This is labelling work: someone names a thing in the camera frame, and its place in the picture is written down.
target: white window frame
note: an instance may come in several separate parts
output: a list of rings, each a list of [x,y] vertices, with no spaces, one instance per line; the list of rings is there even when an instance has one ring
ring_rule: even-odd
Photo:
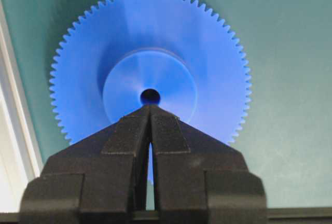
[[[0,107],[7,123],[7,127],[3,127],[3,130],[8,132],[6,137],[9,137],[0,140],[0,159],[2,159],[0,166],[4,167],[2,171],[7,172],[7,180],[13,191],[15,208],[18,210],[21,194],[26,184],[40,175],[43,162],[1,0]]]

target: black metal rail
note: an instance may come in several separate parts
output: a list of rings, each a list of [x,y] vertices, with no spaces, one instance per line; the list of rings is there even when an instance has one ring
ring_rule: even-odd
[[[16,224],[18,213],[0,213],[0,224]],[[136,211],[132,214],[132,224],[157,224],[157,211]],[[278,224],[324,224],[332,223],[332,207],[314,208],[270,208],[268,209],[268,223]]]

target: blue gear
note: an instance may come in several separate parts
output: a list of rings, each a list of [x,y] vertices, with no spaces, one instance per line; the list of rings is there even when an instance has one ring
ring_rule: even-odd
[[[245,110],[249,68],[230,26],[191,0],[106,0],[68,29],[51,72],[52,105],[70,144],[138,108],[159,106],[233,142]]]

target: teal wall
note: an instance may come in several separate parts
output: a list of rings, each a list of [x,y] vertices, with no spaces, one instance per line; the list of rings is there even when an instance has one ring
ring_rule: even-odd
[[[2,1],[45,161],[68,145],[50,106],[52,57],[71,23],[100,0]],[[263,178],[269,206],[332,206],[332,0],[200,1],[247,53],[253,101],[232,146]]]

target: spur gear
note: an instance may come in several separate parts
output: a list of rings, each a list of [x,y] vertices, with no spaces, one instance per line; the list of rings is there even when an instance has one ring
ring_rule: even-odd
[[[182,121],[233,142],[251,76],[235,33],[212,9],[197,0],[105,0],[78,20],[50,79],[70,144],[140,108],[146,90]]]

